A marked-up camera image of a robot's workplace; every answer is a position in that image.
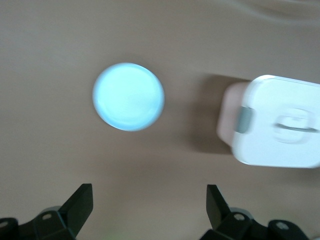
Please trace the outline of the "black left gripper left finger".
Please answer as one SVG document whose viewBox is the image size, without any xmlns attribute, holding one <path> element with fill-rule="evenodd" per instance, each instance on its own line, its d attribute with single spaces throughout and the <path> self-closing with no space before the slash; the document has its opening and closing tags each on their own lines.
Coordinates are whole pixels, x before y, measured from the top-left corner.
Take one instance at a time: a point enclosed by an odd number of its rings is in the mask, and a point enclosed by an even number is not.
<svg viewBox="0 0 320 240">
<path fill-rule="evenodd" d="M 62 206 L 43 210 L 19 226 L 21 240 L 75 240 L 93 211 L 93 187 L 82 184 Z"/>
</svg>

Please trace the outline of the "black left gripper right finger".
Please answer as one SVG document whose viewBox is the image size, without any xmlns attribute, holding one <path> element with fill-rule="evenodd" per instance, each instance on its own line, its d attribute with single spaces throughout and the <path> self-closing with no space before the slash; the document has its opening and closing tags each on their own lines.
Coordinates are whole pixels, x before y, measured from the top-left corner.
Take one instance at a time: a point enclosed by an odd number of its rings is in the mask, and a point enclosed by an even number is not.
<svg viewBox="0 0 320 240">
<path fill-rule="evenodd" d="M 245 209 L 229 207 L 217 185 L 206 188 L 206 212 L 211 224 L 200 240 L 267 240 L 268 228 Z"/>
</svg>

